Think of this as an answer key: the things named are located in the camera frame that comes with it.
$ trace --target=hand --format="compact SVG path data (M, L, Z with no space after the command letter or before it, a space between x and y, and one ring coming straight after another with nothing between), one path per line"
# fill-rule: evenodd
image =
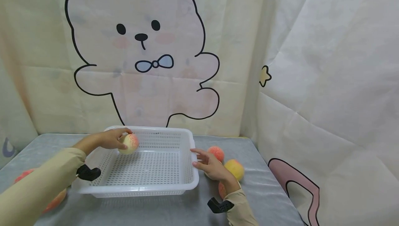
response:
M91 134L74 145L74 148L81 149L86 155L89 155L97 147L105 149L126 149L126 145L119 142L119 138L124 134L132 134L128 128L111 129L105 132Z
M220 181L225 186L226 194L241 189L236 177L219 162L215 155L201 149L190 149L190 151L198 153L197 159L200 160L198 162L193 162L193 166L199 170L205 171L210 179Z
M105 132L97 133L97 147L105 149L127 149L127 146L119 142L119 138L124 134L132 134L128 128L111 129Z

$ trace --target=bow tie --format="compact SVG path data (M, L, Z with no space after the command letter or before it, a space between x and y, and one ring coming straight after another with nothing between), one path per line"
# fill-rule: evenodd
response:
M164 69L171 69L173 68L174 62L173 57L171 55L163 55L156 61L138 61L134 66L136 67L137 71L140 73L145 73L150 71L152 68L164 68Z

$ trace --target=beige sleeve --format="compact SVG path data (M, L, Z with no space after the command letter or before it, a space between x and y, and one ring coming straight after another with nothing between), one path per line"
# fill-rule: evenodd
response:
M76 179L86 154L66 148L0 195L0 226L34 225L47 205Z
M234 204L234 207L227 212L230 226L259 226L242 189L228 194L225 200Z

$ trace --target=bunny nose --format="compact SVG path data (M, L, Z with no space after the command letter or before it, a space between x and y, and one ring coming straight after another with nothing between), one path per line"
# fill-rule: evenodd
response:
M147 40L147 38L148 38L148 35L142 34L142 33L134 36L134 39L136 39L137 41L140 41L140 42L144 42L145 40Z

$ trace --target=bunny arm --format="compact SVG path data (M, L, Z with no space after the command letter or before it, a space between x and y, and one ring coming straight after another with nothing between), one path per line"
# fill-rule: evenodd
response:
M85 93L95 96L110 94L122 87L121 76L100 72L94 64L81 66L74 73L76 85Z
M199 53L190 61L190 66L195 69L197 78L204 80L202 83L212 79L219 71L219 58L212 53Z

